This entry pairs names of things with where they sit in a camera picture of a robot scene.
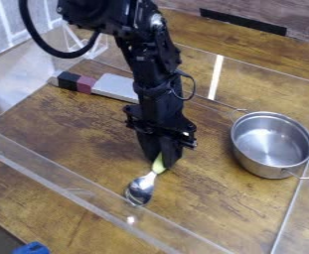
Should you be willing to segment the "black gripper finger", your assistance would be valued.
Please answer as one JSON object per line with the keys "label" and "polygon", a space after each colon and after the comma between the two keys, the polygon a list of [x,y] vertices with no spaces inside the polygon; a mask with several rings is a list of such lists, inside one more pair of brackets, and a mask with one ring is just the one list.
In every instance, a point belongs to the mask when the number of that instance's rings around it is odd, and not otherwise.
{"label": "black gripper finger", "polygon": [[160,153],[159,136],[156,134],[136,133],[137,142],[148,161],[153,162]]}
{"label": "black gripper finger", "polygon": [[166,136],[159,138],[159,146],[163,166],[166,169],[170,169],[182,158],[183,147],[176,140]]}

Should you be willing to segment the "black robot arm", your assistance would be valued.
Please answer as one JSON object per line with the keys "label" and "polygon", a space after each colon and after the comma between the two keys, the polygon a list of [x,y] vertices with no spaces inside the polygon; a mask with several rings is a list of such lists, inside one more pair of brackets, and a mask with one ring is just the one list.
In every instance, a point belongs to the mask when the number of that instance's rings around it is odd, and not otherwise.
{"label": "black robot arm", "polygon": [[183,115],[180,51],[151,0],[58,0],[57,13],[81,29],[113,37],[132,71],[137,103],[123,107],[144,157],[170,168],[196,145],[195,124]]}

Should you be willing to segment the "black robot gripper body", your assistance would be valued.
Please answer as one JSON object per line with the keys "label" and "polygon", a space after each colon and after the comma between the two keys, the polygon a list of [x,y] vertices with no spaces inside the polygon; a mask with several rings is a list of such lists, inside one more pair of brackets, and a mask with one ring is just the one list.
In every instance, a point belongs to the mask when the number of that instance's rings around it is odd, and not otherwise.
{"label": "black robot gripper body", "polygon": [[183,97],[182,81],[166,80],[155,87],[133,82],[132,88],[137,104],[123,107],[127,127],[136,133],[170,137],[182,147],[194,149],[196,126],[183,115],[183,103],[190,97]]}

